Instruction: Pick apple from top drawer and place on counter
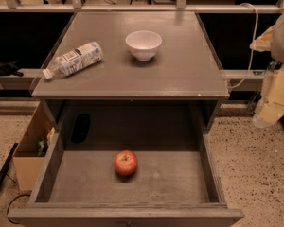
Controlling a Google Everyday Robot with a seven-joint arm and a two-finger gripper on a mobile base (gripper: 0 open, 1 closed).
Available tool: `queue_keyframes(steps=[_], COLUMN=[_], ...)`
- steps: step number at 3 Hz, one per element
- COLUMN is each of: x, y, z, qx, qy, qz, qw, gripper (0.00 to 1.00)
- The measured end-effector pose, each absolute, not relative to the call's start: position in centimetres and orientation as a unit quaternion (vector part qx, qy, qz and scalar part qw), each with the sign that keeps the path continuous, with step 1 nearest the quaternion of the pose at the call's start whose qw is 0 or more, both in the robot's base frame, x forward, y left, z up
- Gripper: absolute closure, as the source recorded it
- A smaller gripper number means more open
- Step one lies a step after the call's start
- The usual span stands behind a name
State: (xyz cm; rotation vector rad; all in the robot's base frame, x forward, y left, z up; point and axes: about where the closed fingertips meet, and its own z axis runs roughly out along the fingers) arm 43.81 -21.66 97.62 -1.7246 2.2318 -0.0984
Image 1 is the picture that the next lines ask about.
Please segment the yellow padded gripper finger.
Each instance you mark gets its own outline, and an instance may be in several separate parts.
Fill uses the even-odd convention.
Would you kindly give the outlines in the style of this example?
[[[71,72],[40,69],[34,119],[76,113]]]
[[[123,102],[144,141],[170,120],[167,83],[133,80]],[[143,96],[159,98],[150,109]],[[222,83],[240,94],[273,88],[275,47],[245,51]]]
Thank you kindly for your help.
[[[270,51],[274,28],[274,26],[267,28],[260,36],[251,42],[250,48],[258,52]]]
[[[284,66],[265,74],[261,99],[258,102],[253,123],[259,128],[273,126],[284,115]]]

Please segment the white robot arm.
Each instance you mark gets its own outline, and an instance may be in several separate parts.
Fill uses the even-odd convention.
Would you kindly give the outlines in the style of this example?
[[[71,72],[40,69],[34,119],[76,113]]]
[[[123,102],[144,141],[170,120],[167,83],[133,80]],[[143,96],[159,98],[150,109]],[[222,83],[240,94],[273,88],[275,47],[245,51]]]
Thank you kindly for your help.
[[[259,128],[270,127],[284,115],[284,12],[262,35],[250,44],[255,51],[270,51],[282,64],[274,72],[266,72],[262,82],[261,100],[256,106],[253,123]]]

